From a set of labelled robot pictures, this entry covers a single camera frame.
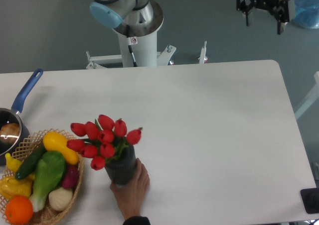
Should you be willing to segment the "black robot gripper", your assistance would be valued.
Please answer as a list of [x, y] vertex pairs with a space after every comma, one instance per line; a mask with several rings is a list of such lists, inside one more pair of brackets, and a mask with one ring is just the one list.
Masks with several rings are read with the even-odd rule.
[[236, 8], [245, 16], [246, 26], [253, 23], [253, 8], [274, 11], [278, 35], [284, 32], [285, 26], [296, 15], [295, 0], [236, 0]]

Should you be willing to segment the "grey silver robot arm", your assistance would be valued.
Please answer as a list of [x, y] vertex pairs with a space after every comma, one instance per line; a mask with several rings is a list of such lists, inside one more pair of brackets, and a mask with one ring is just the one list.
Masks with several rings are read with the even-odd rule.
[[[296, 14], [294, 0], [236, 0], [236, 9], [245, 15], [247, 26], [252, 23], [254, 8], [276, 19], [278, 34]], [[154, 0], [93, 0], [90, 12], [102, 25], [126, 37], [149, 35], [163, 23], [162, 8]]]

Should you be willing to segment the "dark sleeve forearm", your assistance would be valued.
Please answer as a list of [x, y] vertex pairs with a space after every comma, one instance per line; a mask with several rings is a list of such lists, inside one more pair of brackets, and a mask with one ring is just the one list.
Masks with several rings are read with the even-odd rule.
[[148, 217], [143, 216], [133, 216], [126, 219], [123, 222], [123, 225], [151, 225], [150, 220]]

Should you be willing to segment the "person's bare hand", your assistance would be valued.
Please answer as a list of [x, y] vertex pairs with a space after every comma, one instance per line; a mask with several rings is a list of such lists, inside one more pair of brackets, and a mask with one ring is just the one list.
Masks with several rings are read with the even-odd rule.
[[132, 179], [123, 187], [115, 182], [110, 184], [124, 220], [140, 217], [143, 202], [150, 186], [150, 177], [145, 165], [137, 159], [136, 171]]

